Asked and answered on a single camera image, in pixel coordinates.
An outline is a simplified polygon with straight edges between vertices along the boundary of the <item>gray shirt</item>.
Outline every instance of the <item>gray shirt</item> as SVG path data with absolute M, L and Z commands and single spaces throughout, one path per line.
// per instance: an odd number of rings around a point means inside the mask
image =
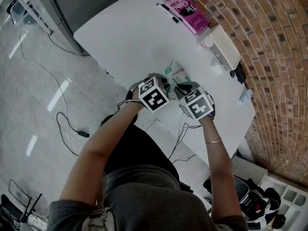
M 112 211 L 117 231 L 248 230 L 243 217 L 215 224 L 197 196 L 181 191 L 176 179 L 156 166 L 132 166 L 109 174 L 104 206 Z M 77 201 L 52 202 L 47 230 L 80 231 L 94 210 Z

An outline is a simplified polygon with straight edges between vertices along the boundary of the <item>bracelet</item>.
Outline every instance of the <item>bracelet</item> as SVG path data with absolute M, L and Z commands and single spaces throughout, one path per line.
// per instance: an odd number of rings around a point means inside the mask
M 205 142 L 206 144 L 213 144 L 213 143 L 217 143 L 221 141 L 221 137 L 218 139 L 218 140 L 215 140 L 215 141 L 210 141 L 210 142 Z

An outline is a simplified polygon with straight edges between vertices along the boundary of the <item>black pants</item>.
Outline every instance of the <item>black pants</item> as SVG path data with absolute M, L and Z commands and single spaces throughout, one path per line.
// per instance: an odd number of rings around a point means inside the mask
M 104 171 L 109 174 L 119 168 L 142 164 L 161 167 L 180 181 L 177 170 L 154 140 L 146 132 L 130 124 L 111 152 Z

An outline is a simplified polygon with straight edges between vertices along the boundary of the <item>black and white marker cube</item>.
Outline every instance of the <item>black and white marker cube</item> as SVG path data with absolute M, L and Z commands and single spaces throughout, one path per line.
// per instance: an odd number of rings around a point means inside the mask
M 139 85 L 139 98 L 152 113 L 170 102 L 167 91 L 156 77 Z
M 180 99 L 179 106 L 187 116 L 195 120 L 201 119 L 214 110 L 203 87 L 198 87 Z

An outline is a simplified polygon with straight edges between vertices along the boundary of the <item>pink book cover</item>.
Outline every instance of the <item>pink book cover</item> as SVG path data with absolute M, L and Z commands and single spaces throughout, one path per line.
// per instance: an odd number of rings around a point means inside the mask
M 209 24 L 209 20 L 195 7 L 191 0 L 167 0 L 165 5 L 179 14 L 183 22 L 194 34 L 203 32 Z

